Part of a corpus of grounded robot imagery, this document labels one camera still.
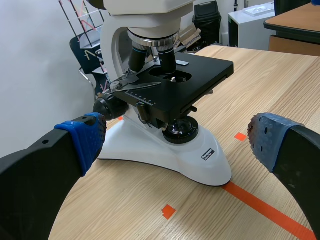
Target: white microscope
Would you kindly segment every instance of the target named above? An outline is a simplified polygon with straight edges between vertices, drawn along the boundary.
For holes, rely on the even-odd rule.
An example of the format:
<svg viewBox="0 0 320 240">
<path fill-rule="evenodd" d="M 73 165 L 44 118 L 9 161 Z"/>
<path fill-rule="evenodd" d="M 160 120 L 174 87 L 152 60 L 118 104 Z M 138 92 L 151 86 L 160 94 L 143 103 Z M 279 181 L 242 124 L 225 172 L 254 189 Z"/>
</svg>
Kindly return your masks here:
<svg viewBox="0 0 320 240">
<path fill-rule="evenodd" d="M 209 186 L 227 184 L 231 168 L 217 139 L 189 117 L 193 104 L 234 73 L 230 61 L 176 53 L 181 18 L 193 0 L 90 0 L 108 17 L 101 50 L 110 87 L 94 112 L 123 120 L 106 132 L 99 159 L 127 160 L 179 172 Z M 122 59 L 120 34 L 132 40 Z M 150 48 L 158 57 L 146 62 Z"/>
</svg>

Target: stage control knob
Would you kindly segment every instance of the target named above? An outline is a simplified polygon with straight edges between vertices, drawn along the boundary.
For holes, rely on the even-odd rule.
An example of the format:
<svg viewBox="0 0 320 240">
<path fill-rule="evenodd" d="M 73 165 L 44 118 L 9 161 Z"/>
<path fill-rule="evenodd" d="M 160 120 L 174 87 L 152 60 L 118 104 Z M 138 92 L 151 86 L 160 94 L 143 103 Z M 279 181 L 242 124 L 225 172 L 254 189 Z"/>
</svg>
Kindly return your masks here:
<svg viewBox="0 0 320 240">
<path fill-rule="evenodd" d="M 146 104 L 142 102 L 138 102 L 136 105 L 136 108 L 138 109 L 140 120 L 144 123 L 146 123 L 149 120 L 149 114 L 147 112 L 147 106 Z"/>
<path fill-rule="evenodd" d="M 107 121 L 121 117 L 128 109 L 129 105 L 125 101 L 107 93 L 99 97 L 93 106 L 93 111 L 105 116 Z"/>
</svg>

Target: wooden desk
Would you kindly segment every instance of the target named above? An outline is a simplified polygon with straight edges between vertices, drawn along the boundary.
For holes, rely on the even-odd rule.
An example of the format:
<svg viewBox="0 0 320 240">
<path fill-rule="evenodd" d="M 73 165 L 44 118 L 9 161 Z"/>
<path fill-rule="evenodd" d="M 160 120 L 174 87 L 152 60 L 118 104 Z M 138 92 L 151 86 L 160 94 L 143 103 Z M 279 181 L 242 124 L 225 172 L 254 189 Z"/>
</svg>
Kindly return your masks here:
<svg viewBox="0 0 320 240">
<path fill-rule="evenodd" d="M 265 21 L 267 25 L 280 28 L 290 28 L 292 31 L 310 31 L 320 35 L 320 7 L 311 3 L 285 12 Z"/>
<path fill-rule="evenodd" d="M 211 46 L 198 53 L 234 62 L 235 73 L 196 103 L 197 121 L 219 140 L 232 182 L 310 227 L 286 188 L 252 154 L 247 132 L 271 112 L 320 133 L 320 58 Z M 166 220 L 169 204 L 176 213 Z M 97 160 L 64 202 L 50 240 L 291 240 L 293 235 L 221 187 L 142 163 Z"/>
<path fill-rule="evenodd" d="M 320 6 L 311 3 L 265 21 L 271 36 L 269 51 L 320 57 Z"/>
</svg>

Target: orange tape line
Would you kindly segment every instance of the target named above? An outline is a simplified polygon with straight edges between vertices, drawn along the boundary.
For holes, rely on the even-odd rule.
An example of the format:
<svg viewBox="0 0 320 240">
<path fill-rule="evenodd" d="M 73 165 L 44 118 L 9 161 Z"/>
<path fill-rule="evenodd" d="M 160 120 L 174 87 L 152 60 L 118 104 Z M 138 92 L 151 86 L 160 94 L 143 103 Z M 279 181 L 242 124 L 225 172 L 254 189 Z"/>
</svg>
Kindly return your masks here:
<svg viewBox="0 0 320 240">
<path fill-rule="evenodd" d="M 247 136 L 239 132 L 237 135 L 234 136 L 235 139 L 238 139 L 239 141 L 243 142 Z"/>
<path fill-rule="evenodd" d="M 173 208 L 173 207 L 171 207 L 170 205 L 166 205 L 163 209 L 162 209 L 162 212 L 163 212 L 163 216 L 167 219 L 167 220 L 169 220 L 171 217 L 172 217 L 172 215 L 176 212 L 176 210 Z"/>
<path fill-rule="evenodd" d="M 229 182 L 227 185 L 222 187 L 231 195 L 235 196 L 240 201 L 247 204 L 272 222 L 288 231 L 300 240 L 316 240 L 313 231 L 309 230 L 305 226 L 291 219 L 287 215 L 273 208 L 269 204 L 260 200 L 256 196 L 235 185 L 233 182 Z"/>
</svg>

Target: table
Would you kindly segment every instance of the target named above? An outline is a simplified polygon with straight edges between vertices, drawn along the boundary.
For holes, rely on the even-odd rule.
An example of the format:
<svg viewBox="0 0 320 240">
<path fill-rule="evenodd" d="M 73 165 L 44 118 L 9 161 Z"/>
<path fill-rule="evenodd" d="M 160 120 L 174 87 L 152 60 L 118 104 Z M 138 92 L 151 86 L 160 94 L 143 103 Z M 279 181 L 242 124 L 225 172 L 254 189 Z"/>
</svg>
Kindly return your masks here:
<svg viewBox="0 0 320 240">
<path fill-rule="evenodd" d="M 320 133 L 320 58 L 221 46 L 198 55 L 234 62 L 234 75 L 200 99 L 192 114 L 219 140 L 232 182 L 310 228 L 287 189 L 255 159 L 249 140 L 234 136 L 245 134 L 251 118 L 263 112 Z M 169 220 L 162 215 L 167 204 L 176 209 Z M 65 239 L 297 238 L 221 187 L 143 163 L 97 160 L 71 190 L 54 223 L 50 240 Z"/>
<path fill-rule="evenodd" d="M 319 23 L 320 7 L 311 3 L 266 20 L 264 27 L 277 31 L 269 51 L 320 57 Z"/>
</svg>

